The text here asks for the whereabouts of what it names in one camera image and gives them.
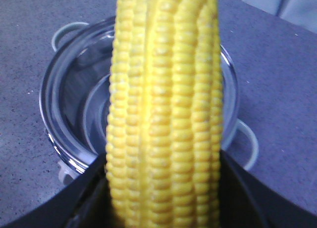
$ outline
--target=gray countertop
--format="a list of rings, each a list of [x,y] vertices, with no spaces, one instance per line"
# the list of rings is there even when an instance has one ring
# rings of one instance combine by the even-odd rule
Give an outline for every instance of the gray countertop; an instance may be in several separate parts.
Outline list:
[[[115,0],[0,0],[0,226],[62,188],[38,94],[55,30],[115,14]],[[317,214],[317,35],[239,0],[219,0],[222,44],[241,86],[239,118],[256,133],[251,173]],[[247,141],[229,153],[243,164]]]

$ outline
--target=yellow corn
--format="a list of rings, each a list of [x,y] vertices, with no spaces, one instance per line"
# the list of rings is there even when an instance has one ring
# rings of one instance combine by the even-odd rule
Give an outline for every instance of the yellow corn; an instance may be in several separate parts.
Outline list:
[[[118,0],[106,177],[126,227],[219,227],[217,0]]]

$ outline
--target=stainless steel pot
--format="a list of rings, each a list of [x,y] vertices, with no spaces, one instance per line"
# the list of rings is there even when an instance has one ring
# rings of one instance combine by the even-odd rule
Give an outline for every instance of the stainless steel pot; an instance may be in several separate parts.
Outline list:
[[[79,173],[105,149],[109,106],[109,68],[115,18],[82,28],[51,61],[40,91],[40,109],[48,136],[63,162]],[[66,33],[62,28],[58,33]],[[55,41],[60,35],[55,34]],[[224,131],[226,149],[237,130],[239,94],[232,60],[221,47],[224,80]]]

